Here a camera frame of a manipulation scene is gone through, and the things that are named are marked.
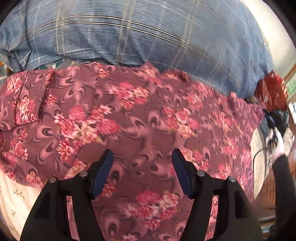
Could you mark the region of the right white gloved hand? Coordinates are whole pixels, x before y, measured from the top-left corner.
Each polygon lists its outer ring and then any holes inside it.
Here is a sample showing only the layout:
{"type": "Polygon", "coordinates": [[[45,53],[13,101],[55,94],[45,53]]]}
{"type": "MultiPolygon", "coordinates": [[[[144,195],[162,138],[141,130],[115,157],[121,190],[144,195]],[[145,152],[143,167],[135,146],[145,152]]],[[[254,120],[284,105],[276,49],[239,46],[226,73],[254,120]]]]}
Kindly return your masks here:
{"type": "Polygon", "coordinates": [[[273,162],[275,162],[279,157],[285,155],[283,138],[276,127],[270,129],[265,142],[269,157],[273,162]]]}

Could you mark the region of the black sleeved right forearm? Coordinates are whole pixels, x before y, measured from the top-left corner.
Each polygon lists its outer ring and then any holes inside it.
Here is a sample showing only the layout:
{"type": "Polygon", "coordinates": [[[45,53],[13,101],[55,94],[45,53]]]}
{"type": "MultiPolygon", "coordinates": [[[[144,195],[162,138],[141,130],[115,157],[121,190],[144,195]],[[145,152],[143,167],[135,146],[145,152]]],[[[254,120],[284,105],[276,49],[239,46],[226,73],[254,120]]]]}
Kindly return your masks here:
{"type": "Polygon", "coordinates": [[[275,223],[267,240],[295,240],[295,184],[286,155],[274,162],[275,223]]]}

